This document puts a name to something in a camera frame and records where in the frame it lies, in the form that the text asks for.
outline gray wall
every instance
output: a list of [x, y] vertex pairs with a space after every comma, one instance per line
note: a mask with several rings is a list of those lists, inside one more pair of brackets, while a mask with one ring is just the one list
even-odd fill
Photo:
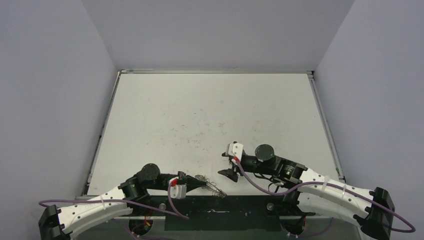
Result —
[[354, 0], [82, 0], [121, 69], [314, 70]]
[[356, 0], [315, 73], [347, 181], [389, 190], [417, 227], [394, 240], [424, 235], [423, 44], [422, 0]]
[[116, 69], [79, 0], [0, 3], [0, 239], [80, 194]]

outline gray floor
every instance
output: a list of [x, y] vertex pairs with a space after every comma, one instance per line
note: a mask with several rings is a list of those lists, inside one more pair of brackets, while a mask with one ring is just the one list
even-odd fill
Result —
[[[316, 233], [329, 224], [328, 218], [307, 219], [305, 233]], [[358, 230], [350, 223], [334, 220], [332, 228], [323, 235], [308, 237], [308, 240], [360, 240]], [[149, 237], [170, 238], [173, 240], [283, 240], [295, 239], [286, 237], [286, 232], [266, 232], [263, 230], [247, 231], [164, 231], [164, 220], [157, 220]], [[76, 240], [132, 240], [128, 233], [118, 224], [110, 221], [93, 227], [76, 238]]]

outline white wall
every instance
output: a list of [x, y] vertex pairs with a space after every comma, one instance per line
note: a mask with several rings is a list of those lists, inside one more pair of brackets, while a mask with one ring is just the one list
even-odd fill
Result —
[[116, 69], [79, 0], [0, 3], [0, 239], [40, 239], [48, 198], [80, 194]]
[[393, 240], [424, 235], [423, 45], [422, 0], [356, 0], [315, 72], [347, 181], [389, 190], [417, 227]]
[[354, 0], [82, 0], [120, 69], [314, 70]]

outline metal frame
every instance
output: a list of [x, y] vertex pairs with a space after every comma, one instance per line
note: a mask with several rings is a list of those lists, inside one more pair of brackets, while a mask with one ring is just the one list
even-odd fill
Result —
[[91, 179], [93, 177], [94, 169], [96, 166], [97, 158], [99, 155], [100, 147], [103, 141], [103, 135], [108, 124], [109, 115], [111, 113], [112, 105], [114, 103], [115, 94], [118, 89], [119, 80], [122, 74], [307, 74], [309, 78], [310, 87], [312, 89], [315, 103], [318, 108], [319, 116], [321, 118], [322, 126], [324, 127], [325, 135], [327, 137], [328, 145], [330, 147], [333, 161], [336, 166], [336, 171], [339, 175], [339, 180], [345, 182], [345, 176], [343, 175], [342, 167], [340, 165], [339, 157], [336, 152], [333, 137], [330, 132], [329, 125], [327, 123], [326, 116], [321, 105], [320, 98], [318, 96], [317, 88], [315, 86], [314, 75], [312, 71], [301, 71], [301, 70], [254, 70], [254, 69], [241, 69], [235, 68], [224, 68], [224, 69], [211, 69], [211, 70], [160, 70], [160, 69], [122, 69], [117, 72], [116, 80], [113, 86], [113, 91], [110, 96], [109, 107], [107, 114], [100, 132], [100, 137], [95, 149], [94, 157], [92, 160], [90, 172], [84, 186], [82, 195], [86, 195], [90, 186]]

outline cable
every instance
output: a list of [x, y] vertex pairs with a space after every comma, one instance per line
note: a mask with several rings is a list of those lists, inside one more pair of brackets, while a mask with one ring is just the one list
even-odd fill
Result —
[[179, 216], [179, 217], [181, 217], [181, 218], [183, 218], [185, 220], [189, 220], [190, 218], [188, 216], [185, 216], [185, 215], [181, 214], [181, 212], [179, 212], [176, 209], [176, 207], [174, 206], [174, 203], [172, 202], [172, 198], [171, 198], [171, 184], [172, 183], [170, 182], [169, 185], [168, 185], [168, 202], [169, 202], [169, 205], [171, 205], [172, 210], [174, 210], [173, 213], [175, 213], [176, 216]]
[[[243, 176], [246, 178], [246, 180], [247, 180], [250, 184], [252, 184], [255, 188], [257, 188], [259, 191], [261, 191], [261, 192], [263, 192], [263, 193], [266, 193], [266, 194], [269, 194], [269, 195], [273, 195], [273, 196], [283, 196], [283, 195], [287, 195], [287, 194], [289, 194], [289, 193], [291, 193], [291, 192], [295, 191], [296, 189], [298, 189], [298, 188], [300, 188], [300, 187], [302, 187], [302, 186], [306, 186], [306, 185], [323, 185], [323, 184], [324, 184], [324, 182], [322, 182], [322, 181], [308, 181], [308, 182], [300, 183], [300, 184], [298, 184], [298, 185], [296, 185], [296, 186], [294, 186], [294, 187], [292, 187], [292, 188], [288, 189], [288, 190], [287, 190], [287, 191], [285, 191], [285, 192], [274, 193], [274, 192], [271, 192], [271, 191], [267, 191], [266, 189], [263, 189], [262, 187], [260, 187], [260, 186], [259, 186], [259, 185], [257, 185], [256, 183], [254, 183], [254, 182], [250, 179], [250, 177], [246, 175], [245, 170], [243, 169], [242, 165], [240, 164], [240, 160], [239, 160], [238, 158], [234, 158], [234, 160], [235, 160], [235, 162], [237, 163], [237, 166], [238, 166], [238, 168], [240, 169], [240, 172], [243, 174]], [[389, 214], [391, 214], [391, 215], [395, 216], [396, 218], [398, 218], [399, 220], [401, 220], [402, 222], [404, 222], [406, 225], [408, 225], [408, 227], [410, 227], [410, 228], [411, 228], [411, 229], [398, 229], [398, 228], [392, 228], [391, 230], [392, 230], [393, 232], [399, 232], [399, 233], [414, 233], [414, 232], [416, 231], [416, 228], [415, 228], [415, 227], [414, 227], [414, 226], [413, 226], [410, 222], [408, 222], [405, 218], [403, 218], [402, 216], [400, 216], [400, 215], [399, 215], [399, 214], [397, 214], [396, 212], [394, 212], [394, 211], [392, 211], [392, 210], [388, 209], [387, 207], [385, 207], [385, 206], [381, 205], [380, 203], [378, 203], [378, 202], [376, 202], [376, 201], [373, 201], [373, 200], [370, 200], [370, 199], [368, 199], [368, 198], [366, 198], [366, 197], [364, 197], [364, 196], [362, 196], [362, 195], [359, 195], [359, 194], [357, 194], [356, 192], [353, 192], [353, 191], [351, 191], [351, 190], [349, 190], [349, 189], [344, 189], [343, 187], [338, 186], [338, 185], [333, 184], [333, 183], [327, 183], [327, 186], [329, 186], [329, 187], [333, 187], [333, 188], [336, 188], [336, 189], [339, 189], [339, 190], [344, 190], [344, 191], [346, 191], [346, 192], [347, 192], [347, 193], [349, 193], [349, 194], [352, 194], [352, 195], [354, 195], [354, 196], [357, 196], [358, 198], [360, 198], [360, 199], [362, 199], [362, 200], [365, 200], [365, 201], [367, 201], [367, 202], [369, 202], [369, 203], [371, 203], [371, 204], [373, 204], [373, 205], [375, 205], [375, 206], [377, 206], [377, 207], [379, 207], [379, 208], [381, 208], [381, 209], [385, 210], [386, 212], [388, 212]]]
[[[298, 238], [310, 238], [310, 237], [316, 237], [318, 235], [325, 234], [326, 232], [328, 232], [328, 230], [330, 230], [330, 228], [333, 226], [333, 224], [334, 224], [334, 218], [332, 217], [330, 219], [330, 223], [328, 224], [328, 226], [326, 228], [324, 228], [322, 231], [309, 233], [309, 234], [300, 234], [300, 235], [297, 235], [297, 237]], [[285, 229], [284, 227], [282, 227], [282, 229], [284, 229], [286, 232], [288, 232], [291, 236], [294, 235], [294, 234], [290, 233], [289, 231], [287, 231], [287, 229]]]
[[[142, 203], [138, 203], [138, 202], [130, 201], [130, 200], [125, 200], [125, 199], [104, 199], [103, 202], [104, 203], [127, 203], [127, 204], [136, 205], [136, 206], [139, 206], [139, 207], [142, 207], [142, 208], [147, 208], [147, 209], [151, 209], [151, 210], [155, 210], [155, 211], [159, 211], [159, 212], [162, 212], [162, 213], [166, 213], [166, 214], [170, 214], [170, 215], [180, 217], [180, 215], [178, 215], [177, 213], [172, 212], [172, 211], [162, 210], [162, 209], [159, 209], [159, 208], [154, 207], [154, 206], [149, 206], [149, 205], [145, 205], [145, 204], [142, 204]], [[43, 201], [38, 202], [38, 204], [40, 206], [45, 207], [45, 208], [48, 207], [48, 205], [46, 205], [47, 203], [100, 204], [100, 203], [102, 203], [102, 201], [101, 200], [48, 199], [48, 200], [43, 200]]]
[[125, 231], [127, 233], [129, 233], [129, 235], [135, 239], [135, 240], [139, 240], [139, 237], [142, 239], [150, 239], [150, 240], [173, 240], [170, 238], [165, 238], [165, 237], [154, 237], [154, 236], [138, 236], [135, 235], [127, 226], [125, 226], [123, 223], [121, 223], [120, 221], [116, 220], [116, 219], [112, 219], [112, 221], [114, 221], [116, 224], [120, 225], [123, 229], [125, 229]]

